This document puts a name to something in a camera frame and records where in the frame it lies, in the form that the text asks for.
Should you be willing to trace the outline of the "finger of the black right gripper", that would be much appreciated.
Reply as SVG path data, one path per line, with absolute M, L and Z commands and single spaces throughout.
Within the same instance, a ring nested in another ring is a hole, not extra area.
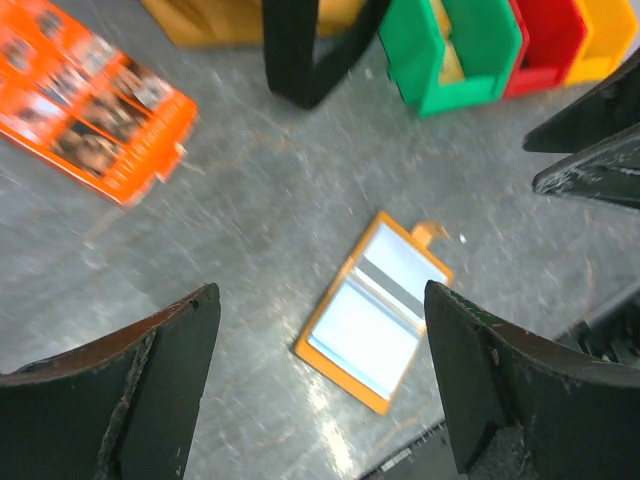
M 532 190 L 639 208 L 639 125 L 635 124 L 538 173 Z
M 523 149 L 577 153 L 639 122 L 639 52 L 572 104 L 531 130 Z

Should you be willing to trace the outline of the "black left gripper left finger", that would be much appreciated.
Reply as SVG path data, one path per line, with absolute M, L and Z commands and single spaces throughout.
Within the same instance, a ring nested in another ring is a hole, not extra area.
M 1 377 L 4 479 L 181 479 L 221 318 L 206 284 Z

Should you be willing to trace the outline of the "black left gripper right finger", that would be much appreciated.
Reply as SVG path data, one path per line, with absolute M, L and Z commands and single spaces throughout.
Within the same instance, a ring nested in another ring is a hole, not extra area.
M 446 285 L 425 288 L 427 336 L 457 470 L 468 474 L 503 430 L 540 479 L 639 475 L 639 289 L 557 340 Z

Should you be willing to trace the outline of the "mustard leather card holder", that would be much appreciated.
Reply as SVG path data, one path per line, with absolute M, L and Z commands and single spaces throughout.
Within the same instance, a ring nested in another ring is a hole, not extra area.
M 295 354 L 386 414 L 426 334 L 426 283 L 454 278 L 429 249 L 446 234 L 430 221 L 406 230 L 379 212 L 301 331 Z

